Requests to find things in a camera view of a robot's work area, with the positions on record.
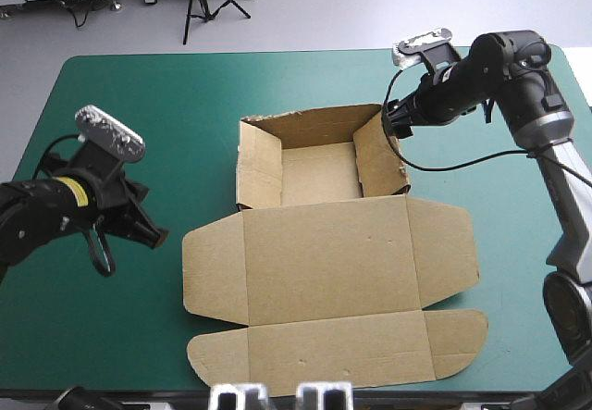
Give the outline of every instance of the green tabletop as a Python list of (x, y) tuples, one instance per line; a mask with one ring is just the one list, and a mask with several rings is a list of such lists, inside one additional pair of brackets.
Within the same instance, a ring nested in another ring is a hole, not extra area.
[[(576, 144), (592, 161), (590, 110), (561, 50), (553, 49), (550, 67), (575, 114)], [(44, 147), (75, 131), (74, 112), (95, 104), (147, 143), (146, 157), (127, 172), (150, 187), (145, 208), (171, 232), (157, 250), (112, 238), (118, 266), (110, 279), (94, 271), (80, 235), (10, 269), (0, 286), (0, 388), (204, 389), (187, 361), (187, 342), (237, 326), (183, 308), (181, 239), (236, 210), (239, 118), (379, 102), (393, 70), (388, 50), (70, 59), (16, 179), (29, 179)], [(413, 90), (422, 72), (409, 70), (394, 93)], [(449, 165), (513, 142), (498, 111), (490, 125), (477, 111), (447, 128), (417, 129), (402, 147), (420, 164)], [(459, 375), (394, 389), (543, 388), (567, 363), (541, 298), (550, 270), (545, 258), (561, 230), (537, 165), (506, 156), (455, 172), (410, 173), (412, 195), (463, 206), (473, 216), (481, 281), (437, 307), (485, 311), (489, 334)]]

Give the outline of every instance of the black cable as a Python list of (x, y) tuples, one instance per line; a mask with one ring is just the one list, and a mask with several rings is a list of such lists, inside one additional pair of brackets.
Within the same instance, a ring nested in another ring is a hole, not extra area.
[[(397, 71), (397, 73), (393, 76), (392, 80), (388, 84), (387, 96), (385, 97), (385, 101), (384, 101), (384, 103), (382, 105), (383, 112), (386, 112), (386, 109), (387, 109), (387, 106), (388, 106), (388, 103), (389, 103), (390, 92), (392, 90), (393, 85), (395, 84), (395, 81), (399, 78), (399, 76), (401, 74), (402, 74), (402, 70)], [(489, 100), (489, 103), (487, 104), (487, 111), (486, 112), (490, 113), (490, 110), (492, 108), (493, 108), (493, 99), (490, 99)], [(421, 167), (421, 166), (416, 165), (415, 163), (407, 160), (401, 154), (401, 152), (399, 152), (399, 150), (393, 144), (392, 140), (390, 139), (389, 135), (387, 134), (387, 129), (385, 128), (384, 122), (382, 123), (382, 130), (384, 131), (385, 137), (387, 138), (388, 146), (390, 146), (390, 149), (392, 150), (392, 152), (401, 160), (401, 162), (405, 163), (406, 165), (409, 165), (411, 168), (415, 168), (415, 169), (418, 169), (420, 171), (424, 171), (424, 172), (453, 171), (455, 169), (461, 169), (461, 168), (470, 167), (471, 165), (476, 165), (477, 163), (485, 162), (485, 161), (491, 160), (493, 158), (501, 157), (501, 156), (504, 156), (504, 155), (526, 155), (528, 158), (541, 158), (543, 160), (546, 160), (550, 164), (555, 165), (555, 166), (563, 169), (564, 171), (568, 172), (569, 174), (571, 174), (572, 176), (576, 177), (578, 180), (580, 180), (581, 182), (583, 182), (588, 187), (592, 188), (592, 181), (591, 180), (588, 180), (587, 178), (585, 178), (584, 176), (582, 176), (579, 172), (575, 171), (574, 169), (571, 169), (567, 165), (564, 165), (563, 163), (558, 162), (557, 160), (553, 160), (552, 158), (550, 158), (550, 157), (548, 157), (546, 155), (541, 154), (541, 151), (540, 150), (538, 152), (528, 152), (528, 151), (525, 151), (524, 149), (511, 149), (511, 150), (508, 150), (508, 151), (501, 151), (499, 153), (495, 153), (495, 154), (491, 154), (491, 155), (485, 155), (483, 157), (476, 158), (475, 160), (464, 162), (464, 163), (461, 163), (459, 165), (454, 165), (454, 166), (451, 166), (451, 167), (443, 167), (443, 168), (427, 168), (427, 167)]]
[(49, 143), (49, 145), (45, 148), (45, 151), (43, 151), (43, 154), (41, 154), (41, 158), (39, 159), (39, 163), (37, 164), (37, 167), (35, 167), (35, 170), (33, 171), (33, 179), (37, 179), (37, 176), (39, 175), (39, 172), (42, 170), (41, 169), (41, 165), (43, 163), (43, 160), (45, 159), (45, 157), (49, 154), (49, 152), (52, 150), (52, 148), (54, 146), (56, 146), (58, 143), (61, 143), (65, 140), (70, 140), (70, 139), (78, 139), (79, 134), (68, 134), (68, 135), (62, 135), (61, 137), (58, 137), (57, 139), (55, 139), (53, 142)]
[(585, 183), (587, 186), (589, 186), (590, 188), (592, 188), (592, 181), (588, 180), (582, 174), (580, 174), (579, 172), (575, 171), (574, 169), (571, 169), (567, 165), (564, 165), (562, 162), (558, 162), (557, 160), (553, 160), (552, 158), (550, 158), (550, 157), (548, 157), (546, 155), (537, 154), (537, 153), (530, 153), (528, 155), (528, 158), (542, 158), (543, 160), (546, 160), (549, 163), (552, 163), (553, 165), (555, 165), (555, 166), (563, 169), (565, 172), (569, 172), (571, 175), (573, 175), (574, 177), (576, 177), (577, 179), (579, 179), (581, 182)]
[(95, 0), (91, 0), (90, 4), (87, 5), (86, 10), (84, 12), (84, 18), (82, 19), (82, 21), (78, 21), (78, 18), (76, 17), (76, 13), (74, 12), (74, 9), (72, 9), (71, 7), (66, 7), (66, 10), (74, 19), (74, 25), (76, 26), (76, 29), (80, 29), (81, 27), (83, 27), (86, 24), (86, 20), (88, 19), (89, 14), (91, 13), (91, 10), (93, 10), (94, 1)]
[[(389, 104), (390, 91), (392, 90), (392, 87), (395, 84), (395, 81), (399, 78), (399, 76), (401, 74), (402, 74), (402, 70), (398, 70), (397, 73), (393, 76), (390, 83), (388, 84), (387, 96), (385, 97), (385, 101), (382, 104), (383, 113), (387, 111), (387, 106)], [(411, 168), (415, 168), (415, 169), (418, 169), (418, 170), (424, 171), (424, 172), (454, 171), (456, 169), (461, 169), (461, 168), (470, 167), (471, 165), (476, 165), (477, 163), (486, 162), (488, 160), (491, 160), (492, 158), (502, 157), (504, 155), (514, 155), (514, 154), (527, 155), (528, 154), (528, 151), (525, 151), (524, 149), (511, 149), (511, 150), (507, 150), (507, 151), (501, 151), (501, 152), (495, 153), (495, 154), (485, 155), (483, 157), (476, 158), (475, 160), (470, 160), (468, 162), (460, 163), (458, 165), (453, 165), (451, 167), (440, 167), (440, 168), (439, 167), (435, 167), (435, 168), (422, 167), (420, 165), (417, 165), (417, 164), (407, 160), (399, 152), (397, 147), (393, 144), (392, 140), (390, 139), (389, 134), (387, 133), (387, 129), (385, 128), (384, 121), (382, 122), (382, 131), (384, 131), (384, 133), (385, 133), (385, 137), (387, 138), (388, 146), (390, 146), (390, 149), (392, 150), (392, 152), (401, 160), (401, 162), (409, 165)]]

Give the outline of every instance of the black robotic arm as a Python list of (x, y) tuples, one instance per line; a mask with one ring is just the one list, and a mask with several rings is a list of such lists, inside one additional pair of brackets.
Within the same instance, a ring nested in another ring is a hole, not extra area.
[(450, 31), (437, 30), (394, 47), (400, 68), (423, 62), (428, 72), (404, 99), (385, 100), (385, 133), (409, 137), (412, 127), (447, 125), (479, 104), (489, 122), (493, 104), (499, 105), (516, 144), (536, 159), (561, 223), (563, 234), (547, 260), (557, 270), (545, 279), (543, 297), (573, 366), (512, 408), (590, 408), (592, 175), (572, 141), (574, 117), (547, 68), (551, 49), (533, 31), (496, 32), (477, 37), (460, 59), (450, 38)]

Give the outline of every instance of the cardboard box flap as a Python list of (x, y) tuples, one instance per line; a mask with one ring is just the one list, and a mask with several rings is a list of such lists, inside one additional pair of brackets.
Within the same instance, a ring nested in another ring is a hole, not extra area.
[[(211, 385), (244, 379), (246, 351), (247, 381), (263, 382), (271, 395), (279, 396), (294, 393), (303, 381), (347, 380), (355, 387), (373, 387), (449, 376), (475, 357), (484, 331), (487, 321), (475, 310), (341, 317), (197, 336), (188, 345), (188, 357)], [(240, 367), (218, 374), (230, 356), (237, 357)]]
[(242, 214), (250, 325), (420, 308), (404, 196)]
[(240, 123), (237, 204), (251, 208), (281, 205), (281, 147), (279, 138)]
[(476, 285), (479, 267), (469, 213), (406, 198), (422, 308)]
[(183, 238), (183, 303), (190, 313), (249, 323), (242, 214)]
[(282, 164), (282, 206), (362, 197), (352, 142), (285, 149)]
[(405, 166), (390, 149), (382, 130), (380, 113), (353, 134), (360, 183), (364, 197), (407, 193), (409, 178)]
[(247, 325), (419, 310), (478, 281), (468, 214), (406, 195), (245, 210), (188, 234), (183, 275), (190, 312)]
[(487, 338), (487, 318), (477, 310), (424, 312), (436, 379), (467, 368)]
[(249, 340), (245, 329), (193, 338), (187, 345), (187, 357), (206, 384), (250, 382)]
[(380, 105), (336, 106), (289, 112), (273, 117), (247, 117), (242, 122), (278, 137), (284, 149), (351, 142)]

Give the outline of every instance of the cardboard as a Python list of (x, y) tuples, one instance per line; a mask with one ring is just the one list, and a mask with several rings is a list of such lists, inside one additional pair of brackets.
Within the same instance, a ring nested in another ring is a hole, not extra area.
[(409, 186), (382, 131), (380, 105), (309, 109), (240, 122), (241, 208), (406, 193)]
[(247, 209), (183, 240), (187, 310), (250, 326), (197, 336), (188, 357), (208, 384), (273, 395), (304, 380), (444, 378), (475, 358), (487, 320), (422, 308), (477, 282), (471, 220), (455, 206), (396, 195)]
[(473, 361), (486, 336), (475, 310), (407, 311), (197, 336), (188, 356), (207, 384), (262, 382), (281, 396), (314, 380), (369, 387), (446, 378)]
[(435, 380), (480, 351), (482, 313), (423, 310), (478, 282), (471, 219), (392, 195), (409, 178), (379, 111), (240, 122), (241, 212), (183, 239), (187, 310), (249, 326), (190, 341), (207, 384), (263, 382), (284, 395), (303, 381)]

